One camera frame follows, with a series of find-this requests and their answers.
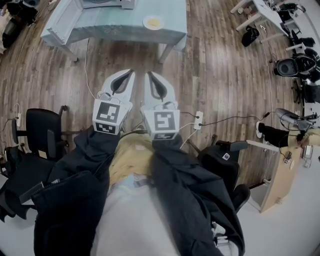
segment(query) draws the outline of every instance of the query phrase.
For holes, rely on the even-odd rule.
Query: black backpack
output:
[[[244,47],[248,47],[254,40],[258,38],[260,33],[256,28],[253,28],[251,26],[247,26],[245,30],[247,32],[243,35],[241,43]]]

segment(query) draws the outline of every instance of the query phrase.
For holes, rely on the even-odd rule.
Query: wooden floor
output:
[[[136,84],[132,109],[126,128],[134,127],[142,118],[140,102],[143,98],[144,74],[154,71],[174,85],[181,111],[204,112],[204,123],[216,122],[232,116],[254,115],[261,118],[275,108],[300,110],[294,104],[290,78],[272,74],[269,64],[271,91],[266,59],[289,56],[285,51],[288,40],[283,37],[264,44],[258,41],[247,48],[241,44],[244,31],[236,27],[246,18],[230,13],[237,0],[186,0],[188,37],[184,52],[172,52],[164,65],[156,60],[156,45],[114,42],[91,38],[88,45],[87,70],[89,85],[96,95],[105,79],[123,70],[136,71]],[[50,13],[46,1],[41,2],[37,24],[25,28],[14,45],[0,57],[0,128],[8,118],[14,117],[14,105],[20,103],[22,115],[28,108],[45,108],[57,112],[61,105],[68,105],[64,114],[63,130],[76,131],[92,124],[94,99],[88,91],[84,72],[87,40],[71,45],[79,57],[73,63],[59,50],[46,46],[41,32]],[[270,24],[265,24],[268,33],[274,33]],[[181,115],[181,126],[193,122],[188,114]],[[217,134],[219,140],[258,140],[255,135],[254,118],[233,118],[215,125],[203,127],[191,138],[203,149]],[[272,124],[271,115],[264,122]],[[274,126],[280,128],[277,118]],[[181,134],[187,138],[191,125]],[[1,134],[2,141],[12,146],[11,125]],[[3,152],[4,144],[0,143]],[[189,145],[183,148],[195,154]],[[255,185],[264,177],[266,153],[249,148],[240,155],[240,183]]]

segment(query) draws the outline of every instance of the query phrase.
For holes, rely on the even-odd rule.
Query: white plate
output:
[[[160,30],[165,26],[165,23],[158,16],[147,16],[143,19],[143,25],[149,30]]]

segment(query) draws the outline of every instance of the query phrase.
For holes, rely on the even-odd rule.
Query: black jacket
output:
[[[90,255],[119,139],[90,127],[74,139],[75,150],[52,170],[49,180],[63,180],[32,197],[38,210],[36,256]],[[180,136],[154,141],[151,162],[152,178],[181,256],[222,255],[214,243],[212,222],[226,229],[243,255],[241,226],[223,180],[181,151],[181,144]]]

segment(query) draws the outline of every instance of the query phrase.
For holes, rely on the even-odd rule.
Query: white shoe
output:
[[[255,123],[255,134],[259,139],[261,139],[262,132],[259,131],[259,124],[260,124],[259,121]]]

